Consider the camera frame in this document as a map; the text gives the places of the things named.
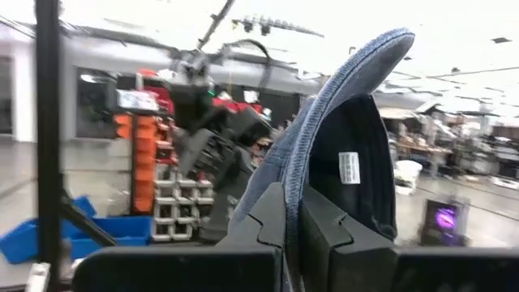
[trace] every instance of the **gray floor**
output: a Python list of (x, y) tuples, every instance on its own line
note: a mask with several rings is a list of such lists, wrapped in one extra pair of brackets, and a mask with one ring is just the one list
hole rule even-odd
[[(0, 140), (0, 234), (34, 217), (34, 145)], [(87, 194), (100, 215), (106, 214), (106, 198), (114, 179), (106, 143), (75, 142), (63, 149), (66, 186), (73, 196)], [(399, 240), (416, 235), (425, 200), (456, 191), (470, 199), (467, 235), (476, 247), (519, 246), (519, 192), (486, 184), (456, 184), (421, 178), (414, 196), (397, 196)], [(26, 281), (29, 264), (9, 265), (0, 256), (2, 286)]]

